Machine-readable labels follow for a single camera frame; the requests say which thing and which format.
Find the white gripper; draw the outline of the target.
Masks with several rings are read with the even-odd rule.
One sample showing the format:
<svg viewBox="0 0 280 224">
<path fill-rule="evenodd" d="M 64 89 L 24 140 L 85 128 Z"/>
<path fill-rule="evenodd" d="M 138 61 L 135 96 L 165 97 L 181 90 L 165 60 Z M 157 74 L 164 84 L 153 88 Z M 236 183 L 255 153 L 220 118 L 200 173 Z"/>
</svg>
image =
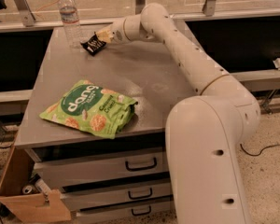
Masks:
<svg viewBox="0 0 280 224">
<path fill-rule="evenodd" d="M 123 43 L 124 42 L 124 31 L 123 31 L 124 19 L 114 21 L 110 27 L 104 27 L 99 30 L 96 34 L 100 41 L 111 43 Z"/>
</svg>

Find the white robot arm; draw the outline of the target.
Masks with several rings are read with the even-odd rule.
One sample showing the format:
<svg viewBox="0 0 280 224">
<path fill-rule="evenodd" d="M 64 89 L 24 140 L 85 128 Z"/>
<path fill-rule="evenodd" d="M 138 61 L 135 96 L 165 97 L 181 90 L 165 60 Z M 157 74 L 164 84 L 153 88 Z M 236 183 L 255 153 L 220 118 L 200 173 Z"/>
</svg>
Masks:
<svg viewBox="0 0 280 224">
<path fill-rule="evenodd" d="M 166 154 L 178 224 L 252 224 L 236 147 L 259 126 L 256 98 L 185 36 L 160 4 L 97 32 L 107 43 L 161 42 L 195 94 L 166 121 Z"/>
</svg>

